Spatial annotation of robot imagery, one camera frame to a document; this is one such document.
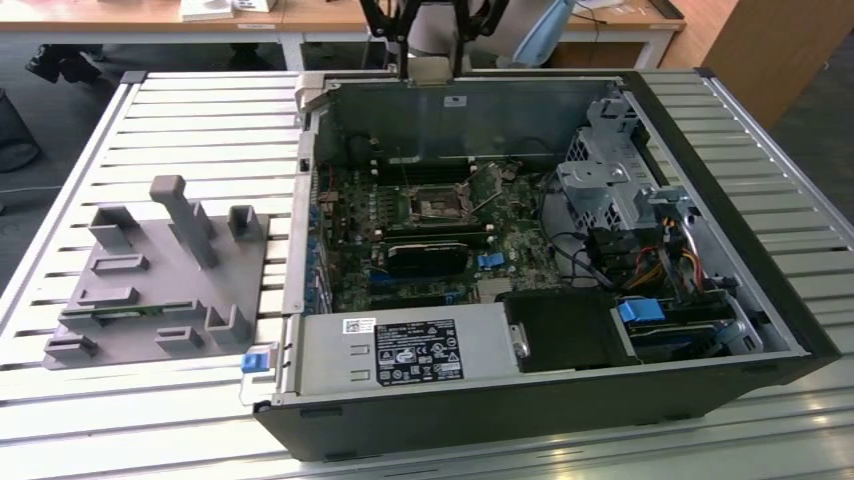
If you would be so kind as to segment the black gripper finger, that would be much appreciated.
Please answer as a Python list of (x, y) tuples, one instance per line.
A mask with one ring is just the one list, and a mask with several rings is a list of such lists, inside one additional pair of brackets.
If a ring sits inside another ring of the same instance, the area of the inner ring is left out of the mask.
[(463, 73), (466, 44), (479, 36), (488, 37), (495, 33), (508, 6), (507, 0), (484, 1), (475, 13), (471, 13), (468, 1), (454, 1), (455, 33), (452, 49), (452, 78)]
[(383, 38), (396, 45), (396, 73), (397, 78), (408, 78), (408, 35), (415, 22), (419, 2), (403, 1), (388, 15), (379, 4), (371, 0), (359, 1), (368, 30), (373, 37)]

